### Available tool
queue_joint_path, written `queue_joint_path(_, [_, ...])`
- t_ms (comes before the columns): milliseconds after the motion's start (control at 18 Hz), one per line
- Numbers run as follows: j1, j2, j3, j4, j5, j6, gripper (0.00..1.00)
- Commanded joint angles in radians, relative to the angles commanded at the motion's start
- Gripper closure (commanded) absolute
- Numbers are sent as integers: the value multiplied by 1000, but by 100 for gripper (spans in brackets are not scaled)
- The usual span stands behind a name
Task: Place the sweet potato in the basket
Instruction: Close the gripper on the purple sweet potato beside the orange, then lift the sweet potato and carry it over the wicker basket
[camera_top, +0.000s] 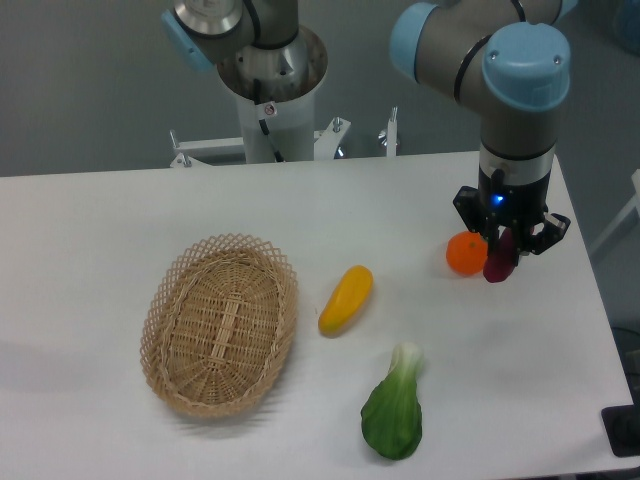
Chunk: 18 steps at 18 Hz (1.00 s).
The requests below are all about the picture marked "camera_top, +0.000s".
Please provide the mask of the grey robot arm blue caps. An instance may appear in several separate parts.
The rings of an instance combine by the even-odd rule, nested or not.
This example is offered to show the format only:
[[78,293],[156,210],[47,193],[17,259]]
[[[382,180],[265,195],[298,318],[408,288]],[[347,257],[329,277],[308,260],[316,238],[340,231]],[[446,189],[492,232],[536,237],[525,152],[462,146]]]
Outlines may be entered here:
[[[454,206],[488,244],[491,261],[518,264],[561,241],[569,220],[546,204],[571,52],[555,22],[569,1],[420,2],[395,22],[394,68],[481,119],[476,187]],[[251,163],[319,156],[311,116],[327,70],[324,46],[294,1],[177,1],[162,14],[193,68],[216,70],[239,102]]]

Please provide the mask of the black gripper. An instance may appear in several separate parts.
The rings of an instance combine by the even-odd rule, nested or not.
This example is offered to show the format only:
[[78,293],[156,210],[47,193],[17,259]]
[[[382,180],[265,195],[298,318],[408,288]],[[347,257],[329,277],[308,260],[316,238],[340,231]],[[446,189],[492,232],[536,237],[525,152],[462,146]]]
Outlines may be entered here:
[[514,265],[521,255],[540,255],[564,239],[571,220],[546,203],[553,160],[552,151],[516,159],[479,153],[478,186],[461,187],[453,205],[466,228],[486,240],[489,256],[502,227],[511,230]]

